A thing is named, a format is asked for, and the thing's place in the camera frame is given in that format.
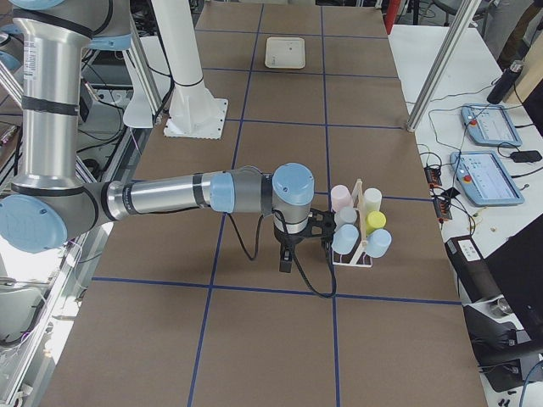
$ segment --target blue device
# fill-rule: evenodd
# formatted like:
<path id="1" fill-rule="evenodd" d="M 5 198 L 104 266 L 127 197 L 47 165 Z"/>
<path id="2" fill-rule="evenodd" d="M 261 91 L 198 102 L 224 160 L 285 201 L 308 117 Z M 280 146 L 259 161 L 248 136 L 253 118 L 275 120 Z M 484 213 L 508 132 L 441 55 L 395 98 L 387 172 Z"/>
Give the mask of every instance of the blue device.
<path id="1" fill-rule="evenodd" d="M 451 154 L 451 165 L 475 206 L 509 206 L 524 202 L 517 185 L 493 151 Z"/>
<path id="2" fill-rule="evenodd" d="M 500 104 L 466 104 L 462 119 L 473 141 L 480 146 L 519 147 L 523 144 L 511 117 Z"/>

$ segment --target brown pants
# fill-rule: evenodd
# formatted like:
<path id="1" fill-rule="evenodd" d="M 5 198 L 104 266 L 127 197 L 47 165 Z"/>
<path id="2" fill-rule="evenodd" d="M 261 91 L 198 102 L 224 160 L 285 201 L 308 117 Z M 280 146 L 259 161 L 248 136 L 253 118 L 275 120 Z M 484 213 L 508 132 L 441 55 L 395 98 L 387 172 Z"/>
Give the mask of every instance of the brown pants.
<path id="1" fill-rule="evenodd" d="M 498 57 L 498 65 L 503 70 L 509 68 L 511 62 L 514 60 L 515 55 L 517 54 L 518 47 L 522 41 L 526 30 L 528 29 L 528 24 L 534 17 L 541 11 L 541 7 L 536 7 L 534 4 L 531 4 L 524 14 L 520 17 L 520 20 L 517 23 L 517 26 L 512 31 L 509 38 L 507 38 L 506 45 L 501 51 L 500 57 Z"/>

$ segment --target label on robot arm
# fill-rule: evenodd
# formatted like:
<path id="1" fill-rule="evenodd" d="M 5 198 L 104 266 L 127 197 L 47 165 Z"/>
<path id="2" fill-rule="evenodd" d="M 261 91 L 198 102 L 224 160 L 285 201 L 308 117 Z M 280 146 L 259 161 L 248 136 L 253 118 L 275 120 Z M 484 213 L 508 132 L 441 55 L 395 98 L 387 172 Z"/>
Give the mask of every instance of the label on robot arm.
<path id="1" fill-rule="evenodd" d="M 25 80 L 35 81 L 37 79 L 37 47 L 32 41 L 25 41 Z"/>
<path id="2" fill-rule="evenodd" d="M 479 253 L 477 253 L 477 250 L 475 250 L 471 240 L 459 240 L 458 246 L 460 246 L 460 250 L 464 253 L 464 257 L 467 261 L 481 260 L 481 257 L 479 256 Z"/>

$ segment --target table surface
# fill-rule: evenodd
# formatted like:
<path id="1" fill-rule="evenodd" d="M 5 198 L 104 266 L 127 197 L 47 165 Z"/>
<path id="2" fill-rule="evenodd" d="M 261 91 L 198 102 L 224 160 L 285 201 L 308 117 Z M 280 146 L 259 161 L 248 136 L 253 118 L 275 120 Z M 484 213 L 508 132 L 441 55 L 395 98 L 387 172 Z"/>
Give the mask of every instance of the table surface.
<path id="1" fill-rule="evenodd" d="M 389 39 L 407 102 L 416 101 L 446 32 L 447 29 L 443 27 L 395 25 Z M 500 75 L 500 69 L 488 48 L 484 45 L 480 34 L 476 29 L 468 29 L 458 49 L 452 56 L 433 99 L 464 92 L 477 92 L 489 86 Z M 486 97 L 491 89 L 491 87 L 488 87 L 476 94 L 436 100 L 429 105 L 428 111 L 432 109 L 454 109 L 464 103 L 487 104 Z M 412 103 L 407 103 L 408 109 L 411 109 L 412 106 Z M 518 104 L 507 105 L 507 107 L 512 106 L 518 106 Z M 515 125 L 531 123 L 530 117 L 522 107 L 508 110 L 508 113 Z M 432 113 L 432 119 L 438 133 L 438 139 L 441 142 L 460 147 L 464 132 L 460 119 L 460 109 L 450 112 L 434 112 Z M 534 149 L 543 152 L 543 138 L 541 138 L 535 127 L 518 129 L 518 132 L 523 140 L 522 150 Z M 430 127 L 427 114 L 418 127 L 416 135 L 421 153 L 427 152 L 428 149 L 425 146 L 428 146 L 430 151 L 438 154 L 443 159 L 444 163 L 449 162 L 448 157 L 454 149 L 441 146 L 435 141 L 435 134 Z M 488 149 L 496 150 L 496 148 L 476 146 L 469 137 L 465 137 L 463 140 L 462 151 Z M 430 164 L 436 163 L 434 159 L 430 159 L 429 162 Z M 523 174 L 542 166 L 542 163 L 515 164 L 510 159 L 503 159 L 502 162 L 512 175 Z M 423 163 L 426 164 L 425 156 L 423 156 Z M 452 171 L 453 169 L 450 166 L 443 169 L 441 177 L 445 187 L 452 185 Z M 459 197 L 470 214 L 479 212 L 479 216 L 476 218 L 477 228 L 473 240 L 477 243 L 484 257 L 494 252 L 510 236 L 521 231 L 528 223 L 543 213 L 543 207 L 540 204 L 540 197 L 543 193 L 543 173 L 517 179 L 516 183 L 520 187 L 525 183 L 529 184 L 529 187 L 522 192 L 526 201 L 518 207 L 481 210 L 481 208 L 472 206 L 463 196 Z M 446 222 L 443 227 L 442 236 L 444 242 L 450 237 L 468 234 L 467 216 L 454 208 L 452 214 L 453 220 Z M 487 303 L 473 304 L 472 306 L 490 316 Z M 515 315 L 501 318 L 499 322 L 513 322 L 518 329 L 522 329 Z M 492 390 L 486 378 L 482 377 L 482 380 L 489 405 L 495 405 L 501 399 L 511 399 L 512 405 L 518 404 L 520 392 L 516 395 L 509 395 L 507 392 L 496 393 Z M 526 397 L 524 406 L 536 407 L 542 399 L 543 383 L 532 384 L 529 387 L 529 395 Z"/>
<path id="2" fill-rule="evenodd" d="M 298 71 L 264 65 L 269 36 L 305 39 Z M 248 262 L 209 210 L 115 225 L 42 406 L 484 406 L 379 11 L 206 3 L 206 86 L 228 98 L 220 141 L 156 128 L 136 178 L 300 162 L 331 186 L 383 191 L 393 244 L 371 269 L 337 268 L 339 295 L 282 274 L 272 222 Z M 257 216 L 235 215 L 245 240 Z M 298 256 L 329 288 L 318 242 Z"/>

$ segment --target white table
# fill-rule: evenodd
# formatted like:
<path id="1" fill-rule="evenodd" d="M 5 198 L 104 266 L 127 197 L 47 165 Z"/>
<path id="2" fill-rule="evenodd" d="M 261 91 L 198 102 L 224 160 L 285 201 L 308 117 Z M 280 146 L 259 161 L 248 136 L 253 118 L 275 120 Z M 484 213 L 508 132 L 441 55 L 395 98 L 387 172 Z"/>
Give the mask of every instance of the white table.
<path id="1" fill-rule="evenodd" d="M 418 93 L 423 87 L 423 83 L 434 62 L 439 47 L 445 38 L 447 29 L 434 26 L 410 26 L 395 25 L 390 35 L 390 45 L 396 62 L 398 75 L 402 82 L 402 89 L 407 101 L 407 108 L 412 109 L 413 103 L 417 100 Z M 500 77 L 501 72 L 490 51 L 484 45 L 479 33 L 475 29 L 468 29 L 463 37 L 460 46 L 452 56 L 450 64 L 445 75 L 439 84 L 433 99 L 442 98 L 446 95 L 458 94 L 464 92 L 477 92 Z M 461 95 L 450 97 L 440 101 L 432 102 L 428 111 L 432 109 L 453 109 L 460 108 L 464 103 L 484 103 L 491 87 L 473 95 Z M 525 125 L 531 123 L 530 117 L 526 114 L 524 108 L 508 110 L 512 117 L 514 125 Z M 435 129 L 439 140 L 460 147 L 464 138 L 464 128 L 460 118 L 460 109 L 451 112 L 432 113 Z M 543 138 L 534 126 L 518 129 L 523 140 L 522 150 L 538 150 L 543 153 Z M 429 150 L 438 154 L 444 164 L 450 163 L 451 153 L 456 151 L 454 148 L 448 148 L 438 144 L 435 141 L 435 134 L 430 125 L 428 113 L 425 114 L 420 126 L 416 131 L 417 142 L 428 146 Z M 423 145 L 419 146 L 420 152 L 428 151 Z M 476 146 L 469 136 L 463 140 L 462 151 L 495 150 Z M 513 151 L 507 148 L 501 149 L 503 153 Z M 426 164 L 426 158 L 422 156 L 423 164 Z M 429 163 L 436 164 L 436 158 L 430 157 Z M 536 164 L 515 164 L 510 159 L 503 159 L 511 175 L 524 174 L 535 170 L 543 165 L 543 162 Z M 453 170 L 450 165 L 443 167 L 442 183 L 444 189 L 452 186 Z M 521 231 L 528 223 L 543 213 L 543 205 L 540 198 L 543 197 L 543 171 L 532 176 L 526 176 L 514 180 L 518 186 L 523 187 L 529 184 L 529 187 L 522 191 L 525 202 L 516 207 L 492 207 L 481 209 L 473 206 L 462 195 L 458 197 L 465 205 L 470 214 L 478 214 L 476 232 L 473 240 L 479 246 L 479 250 L 484 257 L 499 248 L 510 236 Z M 455 183 L 455 187 L 462 191 L 462 188 Z M 444 223 L 442 236 L 446 242 L 451 237 L 467 235 L 468 220 L 467 216 L 458 209 L 451 209 L 453 220 Z M 479 310 L 485 310 L 486 304 L 476 304 Z M 517 327 L 521 327 L 516 317 L 509 317 Z M 482 375 L 481 380 L 484 384 L 484 390 L 489 406 L 496 406 L 501 399 L 511 399 L 510 406 L 518 406 L 520 391 L 514 395 L 508 395 L 507 392 L 496 393 L 490 387 L 488 381 Z M 530 384 L 523 407 L 540 406 L 543 399 L 543 383 Z"/>

